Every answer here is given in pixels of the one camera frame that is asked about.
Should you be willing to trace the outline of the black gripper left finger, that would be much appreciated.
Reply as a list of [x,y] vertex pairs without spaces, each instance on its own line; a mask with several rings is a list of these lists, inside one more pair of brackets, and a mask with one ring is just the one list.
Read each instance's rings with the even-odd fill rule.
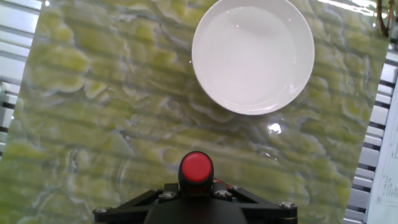
[[93,223],[144,223],[159,198],[168,202],[179,197],[178,183],[165,184],[162,189],[150,189],[138,197],[118,206],[100,207],[92,211]]

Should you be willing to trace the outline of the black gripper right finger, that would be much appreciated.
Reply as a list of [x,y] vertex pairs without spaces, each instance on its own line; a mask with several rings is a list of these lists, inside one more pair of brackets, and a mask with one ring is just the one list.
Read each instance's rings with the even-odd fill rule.
[[213,183],[214,200],[224,201],[222,215],[235,223],[297,224],[298,208],[292,202],[272,203],[248,190],[224,182]]

